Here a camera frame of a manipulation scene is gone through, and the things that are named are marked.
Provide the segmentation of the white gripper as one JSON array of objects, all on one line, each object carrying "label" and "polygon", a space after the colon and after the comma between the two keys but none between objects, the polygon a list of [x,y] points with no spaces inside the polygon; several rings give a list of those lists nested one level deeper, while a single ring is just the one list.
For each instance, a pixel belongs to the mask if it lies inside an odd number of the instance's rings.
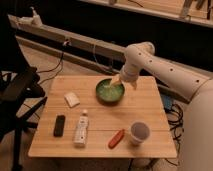
[{"label": "white gripper", "polygon": [[120,70],[120,75],[115,76],[111,79],[110,85],[120,85],[121,80],[124,82],[132,82],[131,85],[134,90],[137,89],[137,82],[135,82],[138,79],[138,68],[134,67],[132,65],[124,65],[122,69]]}]

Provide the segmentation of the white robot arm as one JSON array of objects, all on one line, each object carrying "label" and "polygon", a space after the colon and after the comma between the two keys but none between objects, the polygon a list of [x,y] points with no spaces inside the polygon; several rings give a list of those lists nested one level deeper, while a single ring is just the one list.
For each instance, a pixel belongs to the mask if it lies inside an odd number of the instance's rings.
[{"label": "white robot arm", "polygon": [[118,81],[137,87],[145,69],[189,101],[178,171],[213,171],[213,78],[160,59],[151,42],[128,45]]}]

